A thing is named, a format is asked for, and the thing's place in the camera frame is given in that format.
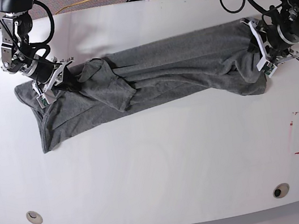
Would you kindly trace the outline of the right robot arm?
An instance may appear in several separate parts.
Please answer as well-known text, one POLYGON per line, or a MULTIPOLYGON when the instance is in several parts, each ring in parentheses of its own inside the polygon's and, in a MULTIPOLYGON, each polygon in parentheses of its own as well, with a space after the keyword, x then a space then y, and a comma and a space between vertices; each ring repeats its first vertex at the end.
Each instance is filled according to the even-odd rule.
POLYGON ((32 88, 42 103, 53 97, 53 90, 78 92, 81 85, 68 69, 72 59, 58 62, 48 60, 55 22, 50 9, 37 0, 0 0, 2 46, 2 69, 10 74, 21 73, 32 79, 32 88), (29 32, 33 20, 29 14, 32 7, 42 7, 48 16, 50 31, 47 39, 32 43, 29 32))

